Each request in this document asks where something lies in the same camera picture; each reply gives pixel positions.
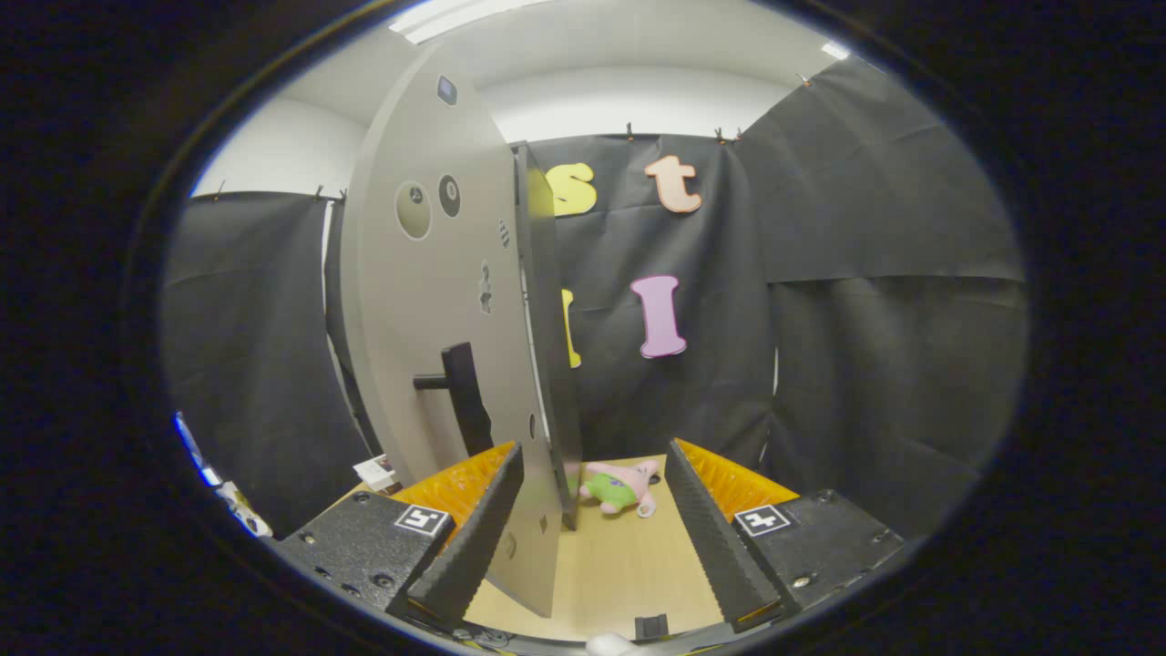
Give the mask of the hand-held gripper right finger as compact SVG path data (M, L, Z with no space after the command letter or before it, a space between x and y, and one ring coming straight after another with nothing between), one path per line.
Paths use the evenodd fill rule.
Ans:
M670 440L666 458L691 546L736 632L842 595L905 544L837 491L800 495L687 440Z

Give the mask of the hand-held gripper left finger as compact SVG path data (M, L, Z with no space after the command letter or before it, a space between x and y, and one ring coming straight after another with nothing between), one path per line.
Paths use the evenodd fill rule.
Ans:
M522 482L521 447L506 443L395 496L353 491L273 546L375 611L450 630L486 577Z

